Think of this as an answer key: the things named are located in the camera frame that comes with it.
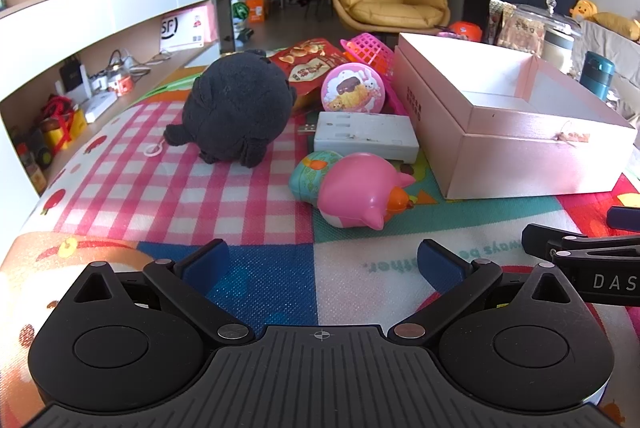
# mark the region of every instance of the teal toy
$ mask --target teal toy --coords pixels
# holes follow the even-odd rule
[[[302,159],[289,179],[289,189],[296,200],[318,207],[322,179],[340,159],[339,153],[330,151],[313,152]]]

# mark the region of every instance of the pink plastic basket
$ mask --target pink plastic basket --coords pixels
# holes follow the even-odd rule
[[[380,74],[385,84],[389,106],[394,113],[408,115],[391,86],[391,80],[394,78],[394,53],[392,50],[368,32],[356,36],[351,41],[340,40],[340,45],[345,49],[349,59],[367,64]]]

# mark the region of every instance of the open box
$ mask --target open box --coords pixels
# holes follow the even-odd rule
[[[447,199],[610,191],[637,131],[526,54],[401,34],[394,85]]]

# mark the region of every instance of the colorful play mat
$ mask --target colorful play mat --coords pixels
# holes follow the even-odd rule
[[[4,428],[25,424],[42,401],[27,354],[38,329],[86,264],[141,270],[157,258],[180,260],[222,238],[228,274],[209,294],[260,332],[267,324],[391,325],[412,314],[434,289],[417,270],[416,251],[433,238],[466,260],[526,271],[520,234],[540,223],[589,236],[623,234],[605,224],[612,205],[638,203],[622,176],[610,193],[564,197],[447,201],[424,154],[396,164],[416,183],[413,209],[383,231],[336,229],[295,202],[289,175],[308,153],[292,119],[262,164],[207,165],[195,145],[144,151],[158,143],[200,71],[172,82],[114,118],[67,164],[43,195],[0,268],[0,415]],[[623,426],[640,426],[640,309],[595,305],[616,366],[601,408]]]

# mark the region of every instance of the pink plastic toy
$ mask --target pink plastic toy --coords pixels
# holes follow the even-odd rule
[[[380,113],[385,104],[385,85],[370,66],[348,62],[327,74],[321,97],[327,112]]]
[[[340,44],[342,48],[345,49],[346,56],[349,59],[367,64],[380,74],[382,82],[385,85],[386,98],[394,113],[396,115],[408,115],[391,83],[394,78],[393,51],[375,36],[367,32],[356,36],[351,41],[340,40]]]
[[[382,230],[385,222],[412,207],[404,189],[415,182],[385,159],[354,153],[340,159],[324,176],[318,209],[335,227],[368,226]]]

